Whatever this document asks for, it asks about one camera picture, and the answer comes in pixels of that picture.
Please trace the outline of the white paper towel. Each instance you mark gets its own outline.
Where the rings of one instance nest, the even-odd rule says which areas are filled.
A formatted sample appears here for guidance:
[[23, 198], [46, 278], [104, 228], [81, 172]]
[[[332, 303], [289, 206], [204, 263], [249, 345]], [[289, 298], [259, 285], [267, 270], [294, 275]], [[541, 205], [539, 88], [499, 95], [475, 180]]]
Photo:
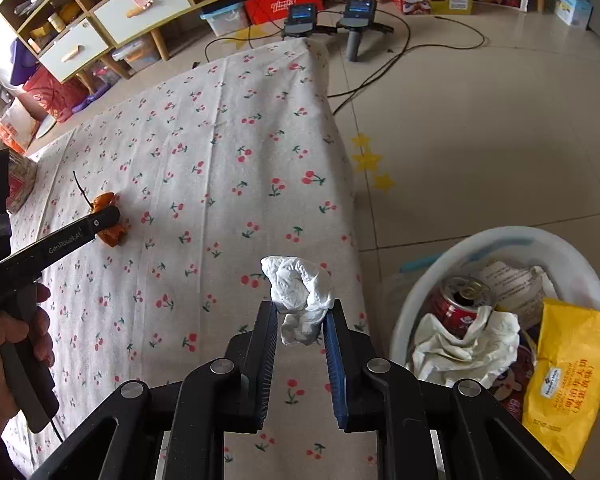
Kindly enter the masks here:
[[490, 388], [516, 361], [520, 325], [518, 316], [489, 306], [478, 315], [463, 337], [452, 335], [432, 313], [419, 322], [406, 367], [422, 382], [452, 387], [473, 379]]

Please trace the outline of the orange peel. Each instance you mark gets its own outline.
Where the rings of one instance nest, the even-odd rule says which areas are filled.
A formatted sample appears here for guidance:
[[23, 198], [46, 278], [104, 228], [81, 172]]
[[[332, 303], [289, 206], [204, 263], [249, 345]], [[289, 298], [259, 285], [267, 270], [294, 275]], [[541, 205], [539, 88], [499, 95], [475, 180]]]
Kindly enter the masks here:
[[121, 214], [117, 206], [117, 195], [114, 192], [105, 192], [95, 198], [89, 198], [85, 188], [80, 185], [76, 174], [73, 174], [73, 180], [90, 207], [93, 226], [99, 239], [109, 247], [120, 246], [128, 231], [122, 226], [120, 220]]

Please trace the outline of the red crushed soda can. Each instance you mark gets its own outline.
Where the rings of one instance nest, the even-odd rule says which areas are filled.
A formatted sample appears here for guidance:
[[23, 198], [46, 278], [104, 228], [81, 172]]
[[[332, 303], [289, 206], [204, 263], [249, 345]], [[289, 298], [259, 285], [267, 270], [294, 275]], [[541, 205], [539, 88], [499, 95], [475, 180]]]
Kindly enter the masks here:
[[458, 338], [463, 338], [475, 322], [478, 309], [491, 304], [490, 287], [467, 275], [444, 278], [428, 297], [430, 312]]

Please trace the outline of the yellow snack bag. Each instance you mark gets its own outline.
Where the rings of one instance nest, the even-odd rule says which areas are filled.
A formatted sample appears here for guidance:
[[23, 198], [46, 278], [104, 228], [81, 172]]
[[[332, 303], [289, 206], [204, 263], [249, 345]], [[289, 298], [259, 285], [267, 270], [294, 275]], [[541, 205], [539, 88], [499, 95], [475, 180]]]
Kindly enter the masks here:
[[600, 311], [546, 298], [522, 424], [574, 471], [600, 409]]

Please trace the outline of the white printed paper wrapper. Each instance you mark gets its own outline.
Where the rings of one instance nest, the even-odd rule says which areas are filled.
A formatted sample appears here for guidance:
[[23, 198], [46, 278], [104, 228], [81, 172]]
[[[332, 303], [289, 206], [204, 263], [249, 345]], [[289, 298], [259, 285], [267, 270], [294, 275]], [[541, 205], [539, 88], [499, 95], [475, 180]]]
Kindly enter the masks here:
[[515, 268], [493, 261], [477, 275], [490, 287], [494, 307], [516, 314], [523, 330], [542, 322], [545, 298], [558, 298], [555, 286], [542, 266]]

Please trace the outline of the white tissue ball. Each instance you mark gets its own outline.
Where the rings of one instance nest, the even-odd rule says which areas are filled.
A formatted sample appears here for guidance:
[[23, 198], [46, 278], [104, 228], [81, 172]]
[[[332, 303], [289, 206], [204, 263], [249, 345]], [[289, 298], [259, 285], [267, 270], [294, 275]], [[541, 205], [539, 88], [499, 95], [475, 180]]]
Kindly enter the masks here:
[[318, 264], [299, 257], [267, 256], [261, 270], [270, 282], [271, 300], [283, 315], [280, 339], [285, 346], [314, 344], [327, 312], [335, 304], [334, 285]]

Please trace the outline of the white patterned trash bin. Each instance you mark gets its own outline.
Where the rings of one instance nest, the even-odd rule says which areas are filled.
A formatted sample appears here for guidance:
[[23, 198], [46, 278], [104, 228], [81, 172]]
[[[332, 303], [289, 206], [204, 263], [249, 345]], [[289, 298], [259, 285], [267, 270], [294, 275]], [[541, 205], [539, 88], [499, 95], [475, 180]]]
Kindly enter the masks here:
[[540, 292], [600, 311], [600, 279], [568, 242], [528, 226], [490, 229], [448, 249], [415, 282], [392, 334], [391, 361], [411, 365], [416, 330], [428, 311], [429, 296], [445, 278], [454, 276], [475, 278], [488, 286], [490, 307], [514, 306], [521, 328], [540, 322], [540, 316], [523, 305]]

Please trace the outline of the clear jar red label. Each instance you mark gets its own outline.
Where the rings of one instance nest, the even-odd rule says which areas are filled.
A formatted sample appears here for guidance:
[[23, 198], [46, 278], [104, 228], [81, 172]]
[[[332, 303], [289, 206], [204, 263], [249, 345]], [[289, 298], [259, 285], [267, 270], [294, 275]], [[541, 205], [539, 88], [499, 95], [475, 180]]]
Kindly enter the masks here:
[[9, 196], [6, 200], [6, 208], [10, 214], [20, 211], [27, 201], [34, 188], [37, 172], [38, 164], [34, 160], [9, 150]]

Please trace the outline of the cherry print tablecloth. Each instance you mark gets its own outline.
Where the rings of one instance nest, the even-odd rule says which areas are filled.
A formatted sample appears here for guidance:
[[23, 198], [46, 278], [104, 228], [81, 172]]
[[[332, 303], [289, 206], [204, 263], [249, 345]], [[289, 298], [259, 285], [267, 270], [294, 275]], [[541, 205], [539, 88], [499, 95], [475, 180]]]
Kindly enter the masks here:
[[331, 279], [350, 327], [367, 328], [352, 176], [327, 103], [329, 54], [307, 39], [237, 53], [157, 84], [40, 151], [12, 217], [20, 249], [117, 195], [128, 231], [95, 240], [42, 277], [50, 289], [59, 411], [4, 441], [30, 474], [117, 386], [178, 382], [251, 330], [270, 285], [266, 256]]

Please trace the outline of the clear blue-lid storage box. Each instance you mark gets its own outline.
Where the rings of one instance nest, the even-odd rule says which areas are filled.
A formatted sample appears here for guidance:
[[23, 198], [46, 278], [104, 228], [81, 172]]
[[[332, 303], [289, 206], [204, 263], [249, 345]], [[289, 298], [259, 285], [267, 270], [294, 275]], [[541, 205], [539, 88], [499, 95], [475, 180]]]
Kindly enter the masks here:
[[224, 6], [224, 8], [200, 14], [217, 37], [228, 36], [250, 26], [248, 14], [242, 2]]

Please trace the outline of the red gift box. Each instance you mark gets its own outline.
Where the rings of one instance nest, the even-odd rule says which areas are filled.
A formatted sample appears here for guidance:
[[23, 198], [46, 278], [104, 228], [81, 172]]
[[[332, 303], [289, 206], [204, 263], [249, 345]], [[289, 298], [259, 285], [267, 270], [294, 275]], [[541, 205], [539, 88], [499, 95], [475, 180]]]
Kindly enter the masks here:
[[282, 20], [293, 4], [314, 3], [317, 10], [324, 10], [323, 0], [247, 0], [244, 7], [253, 25]]

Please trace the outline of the grey handheld device left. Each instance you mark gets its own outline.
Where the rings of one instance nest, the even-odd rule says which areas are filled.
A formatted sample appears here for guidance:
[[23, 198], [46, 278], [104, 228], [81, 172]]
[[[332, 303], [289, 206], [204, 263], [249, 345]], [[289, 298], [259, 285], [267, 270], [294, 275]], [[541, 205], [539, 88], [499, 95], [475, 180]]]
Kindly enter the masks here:
[[280, 36], [285, 38], [303, 38], [313, 34], [332, 36], [338, 32], [334, 26], [317, 23], [317, 5], [315, 3], [293, 4], [288, 8], [288, 15]]

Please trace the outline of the grey handheld device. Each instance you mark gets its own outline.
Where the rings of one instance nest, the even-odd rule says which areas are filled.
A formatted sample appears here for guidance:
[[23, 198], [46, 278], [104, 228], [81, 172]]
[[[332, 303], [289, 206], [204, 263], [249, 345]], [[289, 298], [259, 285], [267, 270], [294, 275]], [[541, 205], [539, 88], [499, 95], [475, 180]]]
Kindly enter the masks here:
[[358, 49], [364, 32], [372, 30], [381, 34], [393, 34], [392, 26], [375, 21], [376, 0], [346, 0], [337, 27], [348, 32], [346, 57], [350, 62], [358, 60]]
[[315, 3], [293, 4], [288, 8], [288, 15], [280, 36], [285, 38], [303, 38], [313, 34], [332, 36], [338, 32], [334, 26], [317, 23], [317, 5]]

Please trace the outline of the blue white small box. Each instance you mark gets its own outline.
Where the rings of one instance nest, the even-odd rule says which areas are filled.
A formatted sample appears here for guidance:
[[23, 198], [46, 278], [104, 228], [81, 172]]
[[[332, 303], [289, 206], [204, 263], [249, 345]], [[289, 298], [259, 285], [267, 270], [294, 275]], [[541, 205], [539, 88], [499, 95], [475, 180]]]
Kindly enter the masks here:
[[590, 22], [593, 6], [588, 0], [550, 0], [554, 14], [566, 25], [585, 30]]

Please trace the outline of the grey handheld device right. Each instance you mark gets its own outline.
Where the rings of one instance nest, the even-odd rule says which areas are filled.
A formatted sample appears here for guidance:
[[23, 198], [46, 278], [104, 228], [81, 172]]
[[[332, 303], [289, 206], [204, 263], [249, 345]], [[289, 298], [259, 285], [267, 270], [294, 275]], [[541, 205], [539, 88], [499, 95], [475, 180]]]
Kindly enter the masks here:
[[364, 32], [372, 30], [381, 34], [393, 34], [392, 26], [375, 21], [376, 0], [346, 0], [337, 27], [348, 32], [346, 57], [350, 62], [358, 60], [358, 49]]

